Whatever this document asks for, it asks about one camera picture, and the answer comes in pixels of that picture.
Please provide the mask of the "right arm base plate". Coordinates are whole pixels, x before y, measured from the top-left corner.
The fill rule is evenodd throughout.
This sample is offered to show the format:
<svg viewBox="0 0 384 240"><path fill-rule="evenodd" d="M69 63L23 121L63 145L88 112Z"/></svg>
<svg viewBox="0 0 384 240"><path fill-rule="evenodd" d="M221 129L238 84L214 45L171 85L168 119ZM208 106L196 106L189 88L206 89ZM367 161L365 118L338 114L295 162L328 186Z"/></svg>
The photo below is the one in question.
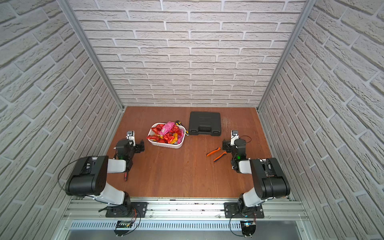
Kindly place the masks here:
<svg viewBox="0 0 384 240"><path fill-rule="evenodd" d="M245 207L240 203L224 203L224 213L227 219L229 218L247 218L253 219L263 219L265 217L262 206L256 207Z"/></svg>

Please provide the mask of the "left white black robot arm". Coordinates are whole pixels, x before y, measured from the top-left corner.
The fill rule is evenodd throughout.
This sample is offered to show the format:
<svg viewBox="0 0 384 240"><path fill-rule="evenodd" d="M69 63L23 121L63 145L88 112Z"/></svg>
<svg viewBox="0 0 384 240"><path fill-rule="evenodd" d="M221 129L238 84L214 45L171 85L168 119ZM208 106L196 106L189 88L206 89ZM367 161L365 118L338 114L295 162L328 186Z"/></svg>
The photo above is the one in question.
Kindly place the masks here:
<svg viewBox="0 0 384 240"><path fill-rule="evenodd" d="M121 139L115 146L115 157L88 156L72 161L75 164L69 179L62 187L68 196L91 198L97 202L107 204L105 208L112 216L118 211L132 211L132 204L128 193L117 190L107 183L108 174L124 174L124 181L133 166L135 154L145 150L144 141L136 144L133 137Z"/></svg>

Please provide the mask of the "pink tea bag packet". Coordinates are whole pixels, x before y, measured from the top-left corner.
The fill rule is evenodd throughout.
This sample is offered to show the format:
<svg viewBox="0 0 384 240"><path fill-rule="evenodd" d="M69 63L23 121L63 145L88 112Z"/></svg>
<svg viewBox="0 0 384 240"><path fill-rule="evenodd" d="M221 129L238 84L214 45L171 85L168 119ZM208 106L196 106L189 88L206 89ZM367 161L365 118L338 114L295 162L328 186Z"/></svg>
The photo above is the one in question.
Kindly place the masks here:
<svg viewBox="0 0 384 240"><path fill-rule="evenodd" d="M166 135L168 132L170 132L173 127L174 127L175 123L174 122L167 122L161 129L160 131L160 135L161 136L164 136Z"/></svg>

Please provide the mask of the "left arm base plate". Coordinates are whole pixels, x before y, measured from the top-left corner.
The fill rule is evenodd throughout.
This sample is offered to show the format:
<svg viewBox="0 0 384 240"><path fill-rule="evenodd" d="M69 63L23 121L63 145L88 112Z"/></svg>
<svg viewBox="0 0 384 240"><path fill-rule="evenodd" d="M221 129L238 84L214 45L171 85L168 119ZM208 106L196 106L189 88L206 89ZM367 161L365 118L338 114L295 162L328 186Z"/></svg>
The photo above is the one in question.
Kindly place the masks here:
<svg viewBox="0 0 384 240"><path fill-rule="evenodd" d="M130 205L108 206L106 208L106 218L144 218L146 215L148 202L132 202Z"/></svg>

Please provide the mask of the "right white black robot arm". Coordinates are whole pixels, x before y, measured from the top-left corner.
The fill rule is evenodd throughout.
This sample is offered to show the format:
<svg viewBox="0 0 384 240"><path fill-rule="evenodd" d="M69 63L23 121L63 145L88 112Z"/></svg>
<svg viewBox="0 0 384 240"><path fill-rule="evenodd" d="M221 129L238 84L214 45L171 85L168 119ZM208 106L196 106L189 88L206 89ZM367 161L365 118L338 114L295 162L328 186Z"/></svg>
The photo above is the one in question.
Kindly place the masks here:
<svg viewBox="0 0 384 240"><path fill-rule="evenodd" d="M249 174L253 187L241 194L237 211L248 215L267 200L287 197L291 187L276 158L251 159L246 155L247 142L243 139L223 141L223 150L232 154L232 169L239 174Z"/></svg>

